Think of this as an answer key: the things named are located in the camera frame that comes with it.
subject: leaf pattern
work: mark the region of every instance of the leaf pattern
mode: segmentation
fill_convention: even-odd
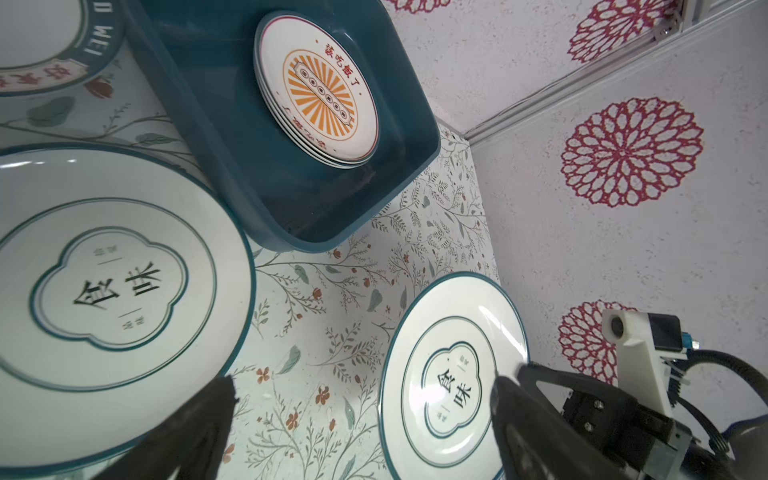
[[[341,472],[341,476],[339,477],[339,480],[346,480],[347,475],[352,471],[352,467],[355,466],[355,458],[356,456],[352,457],[352,460],[349,460],[346,463],[346,467],[344,467],[344,471]]]
[[[56,127],[67,120],[74,108],[73,97],[59,97],[27,110],[27,122],[33,127]]]
[[[299,347],[292,346],[290,347],[290,353],[288,354],[288,360],[285,362],[285,365],[283,365],[283,368],[277,373],[277,375],[282,375],[284,373],[288,373],[293,369],[294,366],[299,362],[299,359],[301,358],[301,350],[299,350]]]
[[[310,284],[310,278],[306,275],[306,270],[304,270],[303,266],[296,265],[293,268],[293,271],[296,272],[296,275],[299,276],[302,282],[306,283],[307,285]]]
[[[373,290],[371,292],[371,303],[368,305],[368,311],[372,312],[373,310],[376,310],[376,307],[379,306],[382,300],[382,294],[378,290]]]
[[[346,423],[349,426],[349,429],[352,430],[355,427],[355,411],[352,409],[352,406],[349,404],[349,400],[344,398],[344,415],[346,415]]]
[[[143,145],[145,147],[148,147],[149,145],[169,144],[170,142],[174,141],[179,140],[160,134],[141,134],[136,136],[136,144]]]

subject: plate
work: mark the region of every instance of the plate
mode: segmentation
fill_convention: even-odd
[[[528,341],[505,291],[471,272],[444,276],[404,315],[382,374],[379,433],[395,478],[496,478],[489,404],[515,378]]]
[[[272,95],[270,95],[269,91],[266,89],[266,86],[263,84],[263,80],[261,80],[258,72],[257,80],[259,91],[263,96],[264,103],[269,108],[269,111],[274,117],[275,121],[280,126],[280,128],[283,129],[283,132],[285,132],[285,134],[291,140],[293,140],[293,142],[296,143],[296,145],[301,148],[304,153],[309,155],[314,160],[334,168],[350,169],[364,165],[368,161],[367,159],[358,162],[341,161],[337,158],[329,156],[327,153],[323,153],[328,148],[326,143],[322,139],[316,137],[316,135],[313,134],[313,132],[310,131],[304,124],[302,124],[301,121],[295,116],[290,118],[286,117],[286,115],[291,114],[290,109],[287,107],[280,107],[280,105],[275,102],[275,99],[272,98]]]
[[[117,8],[94,0],[4,0],[0,96],[54,91],[96,75],[123,41]]]
[[[354,162],[373,154],[379,118],[371,91],[354,60],[321,27],[295,13],[267,15],[253,54],[266,89],[290,110],[280,113],[299,119],[332,157]]]
[[[312,159],[319,161],[329,167],[350,169],[363,165],[365,161],[358,162],[356,164],[345,164],[341,161],[334,160],[327,155],[322,155],[317,149],[313,148],[313,144],[318,143],[320,147],[325,147],[323,141],[319,141],[314,137],[311,131],[303,127],[298,119],[293,117],[291,120],[287,120],[281,113],[280,107],[275,104],[274,99],[264,90],[264,86],[259,83],[259,90],[264,98],[264,103],[270,110],[270,113],[275,118],[275,122],[280,126],[285,135],[290,138],[293,143],[296,144],[305,154],[309,155]]]
[[[0,476],[120,452],[226,371],[253,261],[197,180],[127,150],[25,147],[0,156],[0,204]]]

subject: white wall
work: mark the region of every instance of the white wall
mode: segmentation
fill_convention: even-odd
[[[608,352],[602,338],[578,330],[588,325],[574,322],[576,311],[571,310],[604,300],[677,314],[702,348],[732,353],[768,372],[766,25],[768,2],[761,2],[650,67],[472,147],[502,286],[525,322],[533,360],[611,379],[604,371],[610,359],[595,358]],[[685,126],[672,131],[670,122],[649,137],[648,145],[626,147],[616,155],[639,157],[650,171],[642,150],[655,146],[652,154],[659,154],[668,149],[677,159],[666,164],[680,162],[676,175],[682,180],[667,179],[678,185],[659,192],[655,200],[642,200],[656,193],[647,188],[653,175],[632,167],[625,178],[631,184],[631,176],[637,176],[637,197],[629,194],[629,185],[622,195],[614,190],[614,199],[631,203],[637,198],[636,205],[601,203],[610,196],[605,192],[593,203],[591,195],[604,191],[604,184],[580,197],[577,190],[589,172],[571,187],[564,167],[568,162],[590,165],[599,174],[586,178],[592,183],[585,188],[592,188],[595,181],[600,183],[600,175],[612,173],[610,167],[601,170],[598,151],[607,151],[609,159],[615,151],[598,138],[586,138],[595,136],[592,125],[581,144],[571,141],[576,155],[564,158],[567,142],[593,114],[632,98],[680,102],[670,117],[680,118]],[[681,117],[681,109],[693,117]],[[610,115],[611,110],[594,118],[604,131]],[[604,132],[612,144],[617,143],[619,128],[613,134]],[[624,138],[637,131],[639,141],[651,129],[629,124]],[[671,141],[682,143],[665,144]],[[591,148],[591,153],[578,151],[582,147]],[[642,175],[646,180],[639,180]],[[621,168],[612,176],[620,177]],[[662,181],[658,172],[656,176]],[[579,351],[586,357],[581,362]],[[721,430],[766,412],[757,396],[724,369],[696,367],[690,378],[693,385],[684,387],[683,397]],[[679,418],[694,427],[689,416]],[[703,435],[701,429],[694,431]]]
[[[582,61],[599,51],[647,31],[676,1],[382,3],[392,16],[435,115],[467,131],[579,68]],[[590,15],[605,20],[593,22]],[[580,34],[584,38],[574,39]]]

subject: green rim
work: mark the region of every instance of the green rim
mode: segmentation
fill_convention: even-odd
[[[256,267],[253,263],[253,251],[250,249],[250,245],[248,244],[248,237],[246,236],[245,231],[243,230],[243,227],[240,224],[240,221],[237,219],[237,217],[234,216],[234,214],[232,213],[230,208],[227,206],[227,204],[225,204],[223,200],[217,197],[216,194],[210,188],[208,188],[205,184],[200,182],[197,178],[189,175],[186,171],[179,170],[178,168],[174,168],[172,165],[169,165],[163,161],[160,161],[157,158],[154,158],[147,154],[143,154],[141,152],[130,150],[128,148],[101,146],[101,145],[92,145],[92,144],[77,144],[77,143],[31,144],[31,145],[24,145],[21,147],[11,147],[3,151],[0,151],[0,157],[4,157],[11,154],[18,154],[21,152],[43,151],[43,150],[109,151],[116,154],[130,155],[132,157],[138,157],[138,158],[141,158],[142,160],[150,161],[154,164],[161,165],[162,167],[165,167],[168,170],[172,170],[177,174],[182,175],[183,177],[192,181],[192,183],[194,183],[195,185],[203,189],[204,192],[209,194],[221,206],[224,212],[227,213],[230,220],[232,220],[232,223],[235,226],[235,229],[240,234],[240,239],[243,241],[243,247],[245,248],[246,257],[248,259],[248,265],[250,266],[251,296],[248,304],[248,314],[246,315],[245,323],[243,325],[243,331],[240,333],[240,338],[237,340],[237,343],[235,343],[235,346],[232,350],[232,353],[230,354],[230,357],[224,363],[221,370],[219,370],[218,376],[224,376],[224,374],[227,373],[227,370],[229,370],[230,367],[232,366],[232,363],[237,357],[237,354],[240,353],[240,349],[243,348],[243,344],[245,343],[245,337],[248,334],[248,329],[250,327],[250,319],[253,316],[253,309],[256,306]],[[13,477],[13,478],[38,477],[38,476],[46,476],[46,475],[56,475],[58,473],[66,473],[66,472],[71,472],[73,470],[78,470],[80,468],[84,468],[89,465],[99,463],[108,458],[115,457],[116,455],[120,455],[122,452],[125,452],[126,450],[130,449],[131,447],[139,443],[146,436],[147,433],[144,433],[143,435],[139,435],[137,438],[129,440],[128,442],[115,446],[111,449],[104,450],[103,452],[95,453],[93,455],[89,455],[83,458],[77,458],[75,460],[69,460],[67,462],[60,462],[60,463],[55,463],[50,465],[40,465],[35,467],[20,467],[20,468],[0,467],[0,477]]]
[[[52,85],[45,88],[35,88],[19,91],[0,91],[0,98],[13,97],[31,97],[33,95],[47,94],[59,91],[75,85],[84,84],[101,73],[117,56],[123,45],[125,35],[124,23],[119,12],[119,2],[96,2],[95,0],[79,0],[81,10],[81,24],[78,27],[78,33],[74,39],[62,50],[50,58],[35,61],[26,65],[14,65],[13,67],[0,68],[0,74],[12,74],[19,69],[32,69],[40,67],[45,63],[58,59],[59,61],[76,61],[81,64],[85,72],[80,76],[74,76],[68,81]],[[103,38],[108,39],[108,46],[103,51],[96,51],[89,48],[91,41],[87,41],[89,35],[94,35],[95,29],[101,29],[101,32],[95,34],[97,41],[104,42]]]
[[[509,295],[504,291],[503,288],[501,288],[496,282],[489,279],[485,275],[481,275],[479,273],[475,272],[455,272],[450,273],[444,277],[441,277],[440,279],[436,280],[434,283],[429,285],[427,288],[425,288],[414,300],[411,302],[411,305],[406,310],[405,314],[402,316],[402,320],[400,320],[400,324],[397,326],[397,329],[392,334],[392,342],[389,344],[389,350],[387,351],[386,358],[384,359],[384,368],[382,369],[382,379],[381,379],[381,385],[379,386],[379,437],[381,439],[381,445],[382,445],[382,452],[384,453],[384,460],[386,461],[387,468],[389,469],[389,473],[392,474],[392,477],[396,480],[400,480],[400,475],[395,470],[395,466],[392,463],[392,458],[389,455],[389,449],[387,448],[386,444],[386,435],[384,434],[384,421],[383,421],[383,415],[384,415],[384,381],[386,379],[386,372],[387,368],[389,367],[389,358],[392,356],[392,349],[395,345],[395,341],[397,340],[397,336],[400,333],[400,329],[402,328],[403,323],[405,323],[408,320],[408,315],[411,313],[411,310],[413,310],[413,307],[426,295],[431,289],[438,286],[440,283],[443,283],[445,281],[460,277],[460,276],[470,276],[474,277],[480,280],[485,281],[486,283],[489,283],[491,286],[496,288],[507,300],[509,303],[509,306],[512,307],[512,311],[515,312],[515,316],[518,319],[518,323],[520,325],[520,330],[523,332],[523,343],[525,344],[525,352],[527,354],[527,358],[525,359],[526,362],[531,361],[531,353],[528,348],[528,337],[525,335],[525,328],[523,326],[522,318],[520,317],[520,313],[518,312],[518,309],[515,307],[515,304],[512,302],[512,300],[509,298]],[[498,473],[493,477],[494,480],[501,478],[501,476],[504,474],[504,468],[502,467]]]

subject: stack of plates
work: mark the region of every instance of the stack of plates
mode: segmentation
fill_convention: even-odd
[[[307,155],[335,168],[373,156],[376,105],[357,64],[325,30],[294,12],[259,23],[253,67],[264,101]]]

